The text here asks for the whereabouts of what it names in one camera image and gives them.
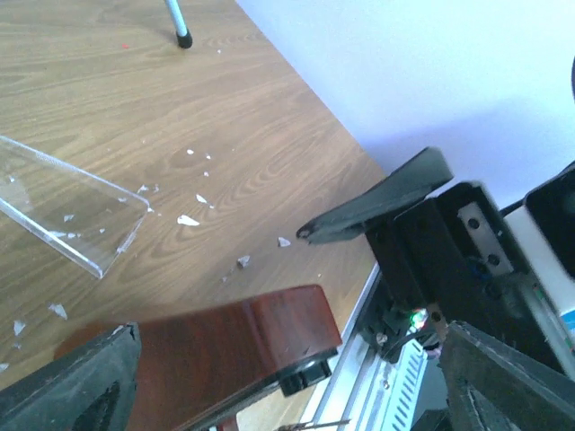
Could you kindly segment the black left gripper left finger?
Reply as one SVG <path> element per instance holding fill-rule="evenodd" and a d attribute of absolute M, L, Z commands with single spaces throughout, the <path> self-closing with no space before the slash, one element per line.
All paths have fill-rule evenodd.
<path fill-rule="evenodd" d="M 1 390 L 1 428 L 124 430 L 140 354 L 134 322 L 102 333 Z"/>

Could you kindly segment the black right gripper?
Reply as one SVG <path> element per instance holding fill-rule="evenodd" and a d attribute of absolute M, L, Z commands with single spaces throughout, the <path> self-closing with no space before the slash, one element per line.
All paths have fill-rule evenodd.
<path fill-rule="evenodd" d="M 296 237 L 349 241 L 389 215 L 367 239 L 390 313 L 409 321 L 436 305 L 433 324 L 465 321 L 527 355 L 530 310 L 520 285 L 529 274 L 526 259 L 480 183 L 424 199 L 453 178 L 442 152 L 426 147 L 365 193 L 305 223 Z"/>

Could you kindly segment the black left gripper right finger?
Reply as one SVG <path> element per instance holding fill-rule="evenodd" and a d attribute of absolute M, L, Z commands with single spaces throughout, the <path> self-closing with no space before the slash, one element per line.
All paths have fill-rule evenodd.
<path fill-rule="evenodd" d="M 572 430 L 574 381 L 465 322 L 440 356 L 454 430 Z"/>

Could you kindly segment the clear plastic metronome cover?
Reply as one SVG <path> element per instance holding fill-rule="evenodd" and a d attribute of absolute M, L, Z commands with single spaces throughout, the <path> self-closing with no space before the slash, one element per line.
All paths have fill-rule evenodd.
<path fill-rule="evenodd" d="M 1 137 L 1 212 L 99 279 L 152 211 L 138 194 Z"/>

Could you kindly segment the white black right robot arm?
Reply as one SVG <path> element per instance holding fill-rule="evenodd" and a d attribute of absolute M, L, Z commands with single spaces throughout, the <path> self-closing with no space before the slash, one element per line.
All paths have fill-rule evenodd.
<path fill-rule="evenodd" d="M 478 181 L 454 182 L 436 147 L 305 223 L 311 244 L 365 236 L 378 274 L 358 327 L 391 364 L 417 336 L 464 321 L 537 362 L 574 373 L 574 169 L 498 208 Z"/>

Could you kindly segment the white paper scrap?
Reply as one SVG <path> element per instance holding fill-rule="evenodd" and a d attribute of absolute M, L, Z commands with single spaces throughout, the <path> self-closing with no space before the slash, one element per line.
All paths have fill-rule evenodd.
<path fill-rule="evenodd" d="M 180 215 L 177 217 L 177 224 L 196 227 L 200 225 L 200 222 L 189 217 L 188 215 Z"/>

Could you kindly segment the light blue music stand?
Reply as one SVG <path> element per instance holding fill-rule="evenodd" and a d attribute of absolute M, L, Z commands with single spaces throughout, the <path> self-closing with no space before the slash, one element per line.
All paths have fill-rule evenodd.
<path fill-rule="evenodd" d="M 177 0 L 165 0 L 164 3 L 172 19 L 178 46 L 182 49 L 191 48 L 193 38 L 184 20 L 179 2 Z"/>

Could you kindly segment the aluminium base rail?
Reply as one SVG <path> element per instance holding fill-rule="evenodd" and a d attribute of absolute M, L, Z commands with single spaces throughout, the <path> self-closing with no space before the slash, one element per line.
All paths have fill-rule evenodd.
<path fill-rule="evenodd" d="M 338 430 L 406 430 L 411 402 L 395 422 L 404 383 L 404 368 L 389 365 L 360 335 L 357 320 L 376 286 L 378 267 L 373 267 L 342 332 L 344 344 L 329 360 L 332 376 L 318 383 L 300 420 L 324 430 L 326 423 L 347 419 Z"/>

